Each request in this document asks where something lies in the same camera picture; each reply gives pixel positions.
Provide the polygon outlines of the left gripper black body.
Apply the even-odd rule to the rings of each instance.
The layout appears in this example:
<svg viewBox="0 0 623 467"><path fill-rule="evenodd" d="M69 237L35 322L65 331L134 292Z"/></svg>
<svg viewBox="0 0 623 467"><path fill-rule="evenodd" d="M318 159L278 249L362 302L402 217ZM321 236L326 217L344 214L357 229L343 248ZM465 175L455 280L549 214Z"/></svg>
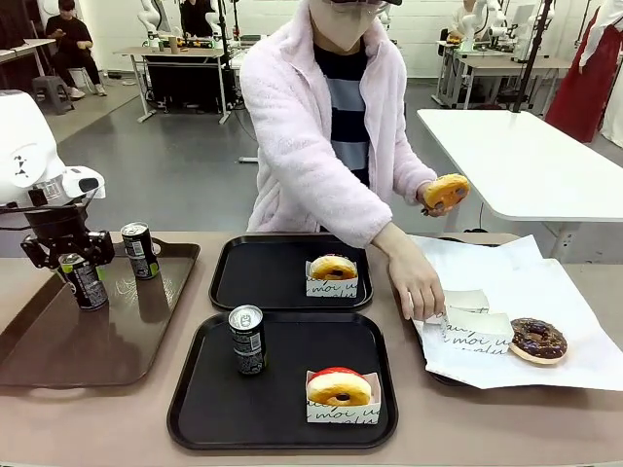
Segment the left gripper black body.
<svg viewBox="0 0 623 467"><path fill-rule="evenodd" d="M32 236L53 254L80 253L91 248L86 207L67 204L40 208L25 213Z"/></svg>

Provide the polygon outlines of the person's right hand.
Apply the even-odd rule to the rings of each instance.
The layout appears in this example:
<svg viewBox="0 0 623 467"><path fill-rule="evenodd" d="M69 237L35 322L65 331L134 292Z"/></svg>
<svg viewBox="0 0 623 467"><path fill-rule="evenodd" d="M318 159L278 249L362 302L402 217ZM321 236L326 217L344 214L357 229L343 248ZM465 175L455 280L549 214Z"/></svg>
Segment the person's right hand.
<svg viewBox="0 0 623 467"><path fill-rule="evenodd" d="M406 320L423 322L444 313L445 296L439 277L419 250L390 255L388 272Z"/></svg>

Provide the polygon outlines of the person's left hand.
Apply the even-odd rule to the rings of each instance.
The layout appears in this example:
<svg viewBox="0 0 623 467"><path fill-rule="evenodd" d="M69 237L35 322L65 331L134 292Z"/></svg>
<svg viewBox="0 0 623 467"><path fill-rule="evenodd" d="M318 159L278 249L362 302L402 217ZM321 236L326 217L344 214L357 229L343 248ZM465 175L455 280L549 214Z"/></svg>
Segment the person's left hand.
<svg viewBox="0 0 623 467"><path fill-rule="evenodd" d="M424 182L422 183L418 189L417 189L417 201L419 202L419 204L421 205L421 213L424 216L429 216L429 217L438 217L439 214L437 212L437 210L433 207L430 207L427 202L425 201L425 193L426 190L428 188L428 186L431 184L430 181L428 182Z"/></svg>

